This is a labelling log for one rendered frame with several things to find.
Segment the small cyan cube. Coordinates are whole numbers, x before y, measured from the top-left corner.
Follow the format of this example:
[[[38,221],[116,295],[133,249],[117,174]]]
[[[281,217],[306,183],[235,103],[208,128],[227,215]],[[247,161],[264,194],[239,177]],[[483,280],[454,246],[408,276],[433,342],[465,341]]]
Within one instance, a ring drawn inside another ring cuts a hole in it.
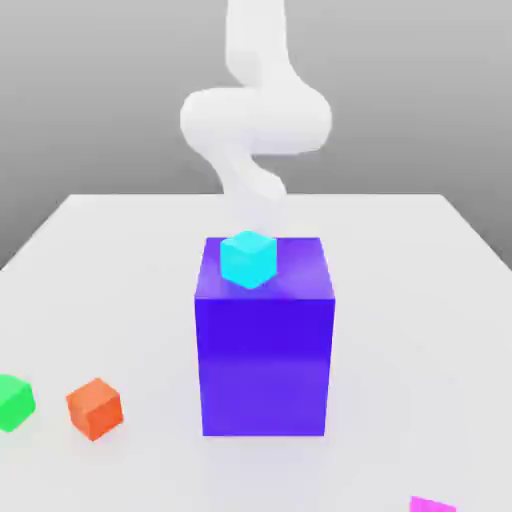
[[[258,288],[277,274],[277,239],[244,231],[222,240],[220,270],[232,283]]]

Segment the small orange cube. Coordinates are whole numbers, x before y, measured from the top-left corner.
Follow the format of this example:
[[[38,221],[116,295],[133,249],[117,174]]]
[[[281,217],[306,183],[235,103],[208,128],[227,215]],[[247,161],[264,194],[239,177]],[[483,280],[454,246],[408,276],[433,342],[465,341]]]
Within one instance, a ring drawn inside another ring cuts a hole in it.
[[[66,396],[72,424],[90,441],[95,441],[123,420],[120,394],[95,378]]]

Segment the small green cube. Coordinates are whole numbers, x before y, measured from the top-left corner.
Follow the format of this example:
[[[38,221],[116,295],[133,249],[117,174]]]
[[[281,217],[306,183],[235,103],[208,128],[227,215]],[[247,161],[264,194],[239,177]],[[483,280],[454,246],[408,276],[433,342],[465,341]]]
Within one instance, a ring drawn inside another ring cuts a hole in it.
[[[12,375],[0,374],[0,430],[14,431],[35,409],[31,384]]]

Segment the small magenta cube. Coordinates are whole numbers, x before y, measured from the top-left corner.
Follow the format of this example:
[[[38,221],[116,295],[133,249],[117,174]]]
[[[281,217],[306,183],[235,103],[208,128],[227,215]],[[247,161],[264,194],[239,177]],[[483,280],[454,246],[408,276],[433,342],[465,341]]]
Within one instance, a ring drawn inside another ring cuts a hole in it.
[[[409,512],[457,512],[457,509],[453,505],[412,496],[409,504]]]

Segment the large purple box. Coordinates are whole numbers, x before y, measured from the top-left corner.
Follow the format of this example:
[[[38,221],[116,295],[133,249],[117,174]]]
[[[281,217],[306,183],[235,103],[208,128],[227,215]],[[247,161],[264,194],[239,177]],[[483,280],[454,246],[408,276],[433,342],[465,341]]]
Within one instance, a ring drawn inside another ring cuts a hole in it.
[[[207,238],[194,296],[204,435],[323,435],[335,293],[321,241],[278,239],[256,289],[222,277],[220,245]]]

